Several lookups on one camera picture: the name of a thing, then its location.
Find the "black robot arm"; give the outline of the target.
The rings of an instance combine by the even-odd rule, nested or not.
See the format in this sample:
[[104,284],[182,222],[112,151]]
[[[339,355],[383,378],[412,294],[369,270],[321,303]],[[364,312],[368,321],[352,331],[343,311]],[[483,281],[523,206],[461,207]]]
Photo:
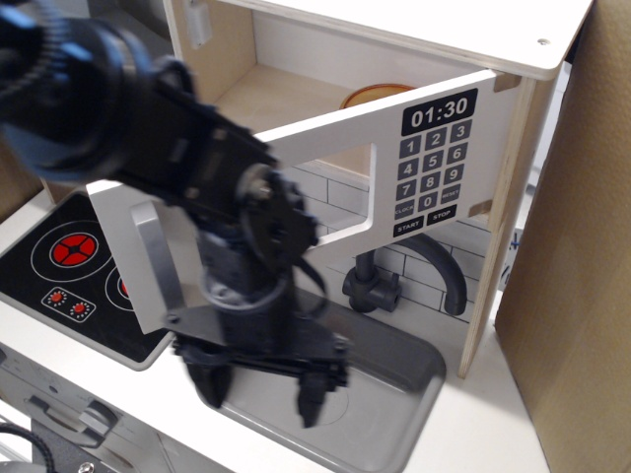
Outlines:
[[220,407],[236,367],[291,376],[304,426],[317,423],[347,382],[349,344],[319,323],[326,298],[305,308],[296,295],[296,270],[316,277],[316,218],[268,147],[197,99],[182,62],[49,1],[5,1],[1,131],[46,180],[115,180],[181,209],[206,304],[167,289],[163,322],[200,397]]

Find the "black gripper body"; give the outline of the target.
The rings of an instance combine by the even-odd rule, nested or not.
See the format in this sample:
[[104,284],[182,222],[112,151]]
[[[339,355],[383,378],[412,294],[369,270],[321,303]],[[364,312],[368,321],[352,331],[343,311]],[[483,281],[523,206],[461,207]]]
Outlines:
[[222,360],[234,368],[297,379],[323,373],[327,389],[348,382],[349,342],[299,310],[293,296],[259,305],[207,304],[171,310],[165,325],[176,334],[175,352],[186,364]]

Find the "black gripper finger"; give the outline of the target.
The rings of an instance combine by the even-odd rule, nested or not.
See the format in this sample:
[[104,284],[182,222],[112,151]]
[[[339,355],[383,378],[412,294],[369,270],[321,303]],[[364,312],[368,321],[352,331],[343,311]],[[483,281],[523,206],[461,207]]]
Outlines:
[[317,424],[327,388],[327,378],[323,373],[309,372],[300,377],[297,407],[304,428]]
[[186,367],[203,402],[212,408],[221,408],[232,386],[231,362],[222,360],[210,365],[187,364]]

